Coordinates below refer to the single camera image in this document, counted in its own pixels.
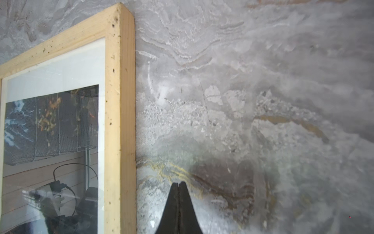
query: wooden plank wall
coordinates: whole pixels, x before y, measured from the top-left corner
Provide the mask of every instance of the wooden plank wall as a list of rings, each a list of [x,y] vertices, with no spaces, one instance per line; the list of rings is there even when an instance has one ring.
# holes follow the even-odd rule
[[[67,163],[84,163],[84,152],[78,154],[74,159],[42,166],[32,170],[23,171],[3,178],[3,196],[0,233],[6,233],[14,227],[40,219],[39,212],[28,203],[28,192],[53,182],[53,170]],[[98,173],[97,153],[91,154],[91,167]],[[78,203],[84,195],[84,166],[66,165],[56,170],[56,180],[67,184],[76,194]],[[95,174],[90,172],[90,186],[97,187]],[[60,212],[62,215],[70,216],[75,207],[75,199],[71,191],[64,189],[62,197],[65,200]]]

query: black pointed object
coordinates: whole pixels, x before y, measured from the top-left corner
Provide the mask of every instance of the black pointed object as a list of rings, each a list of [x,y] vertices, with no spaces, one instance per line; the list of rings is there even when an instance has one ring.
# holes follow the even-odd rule
[[[155,234],[203,234],[184,181],[173,183]]]

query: marble-patterned surface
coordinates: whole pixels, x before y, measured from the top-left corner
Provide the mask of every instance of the marble-patterned surface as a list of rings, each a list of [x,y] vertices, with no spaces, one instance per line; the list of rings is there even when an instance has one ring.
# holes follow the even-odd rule
[[[0,63],[115,1],[0,2]],[[184,180],[216,233],[374,232],[374,2],[129,0],[138,233]]]

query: picture frame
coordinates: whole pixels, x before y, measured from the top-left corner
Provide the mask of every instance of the picture frame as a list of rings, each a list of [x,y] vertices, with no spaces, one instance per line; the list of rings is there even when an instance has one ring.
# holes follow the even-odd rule
[[[0,92],[4,78],[102,38],[105,39],[104,233],[135,234],[135,20],[131,12],[117,3],[0,65]],[[4,151],[3,140],[0,151]],[[0,170],[2,174],[3,158]]]

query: wooden picture frame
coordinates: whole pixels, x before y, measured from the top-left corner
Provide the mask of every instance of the wooden picture frame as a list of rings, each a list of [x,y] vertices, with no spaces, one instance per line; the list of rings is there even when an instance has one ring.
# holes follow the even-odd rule
[[[0,79],[101,38],[105,38],[104,233],[135,234],[135,20],[131,12],[118,3],[97,13],[0,65]]]

